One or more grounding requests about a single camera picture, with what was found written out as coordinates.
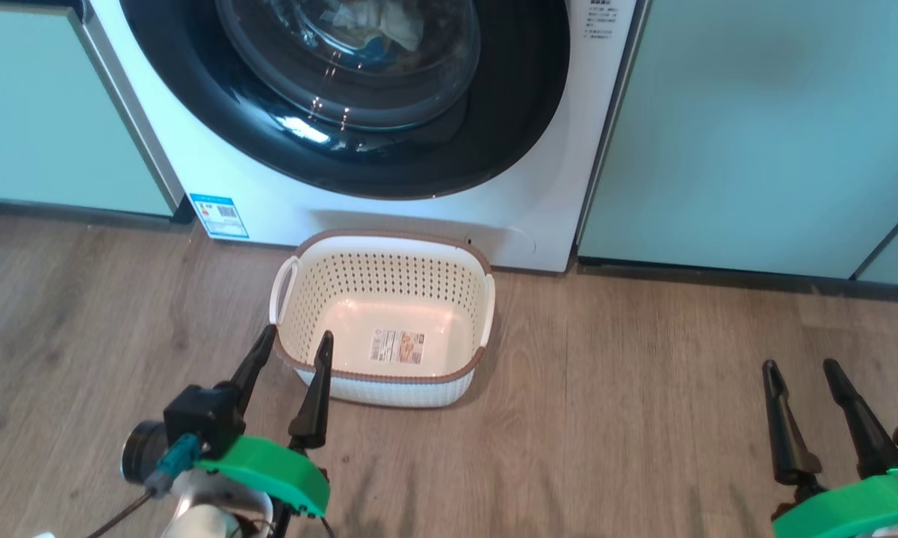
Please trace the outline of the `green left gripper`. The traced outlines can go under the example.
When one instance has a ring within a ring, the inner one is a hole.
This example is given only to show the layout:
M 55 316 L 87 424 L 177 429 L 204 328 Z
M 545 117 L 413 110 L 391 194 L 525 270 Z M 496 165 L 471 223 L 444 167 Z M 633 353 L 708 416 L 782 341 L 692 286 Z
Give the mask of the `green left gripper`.
M 275 324 L 264 327 L 230 378 L 229 385 L 238 395 L 236 409 L 240 415 L 247 411 L 276 336 Z M 236 483 L 277 498 L 302 514 L 315 518 L 326 516 L 330 497 L 326 474 L 308 457 L 295 451 L 319 449 L 326 443 L 333 348 L 333 334 L 326 331 L 315 357 L 315 375 L 300 411 L 288 427 L 291 436 L 288 448 L 264 437 L 239 436 L 222 457 L 215 460 L 200 457 L 195 467 L 219 472 Z

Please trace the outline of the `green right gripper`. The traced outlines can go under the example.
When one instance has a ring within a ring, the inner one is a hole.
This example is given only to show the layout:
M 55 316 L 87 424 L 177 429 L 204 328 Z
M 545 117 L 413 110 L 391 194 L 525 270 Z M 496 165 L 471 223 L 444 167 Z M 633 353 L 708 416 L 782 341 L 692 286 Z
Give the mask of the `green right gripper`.
M 773 519 L 775 537 L 858 537 L 898 525 L 898 448 L 835 359 L 824 360 L 834 402 L 849 427 L 860 481 L 821 492 Z M 774 480 L 817 486 L 820 460 L 808 450 L 788 404 L 778 364 L 763 363 L 764 403 Z

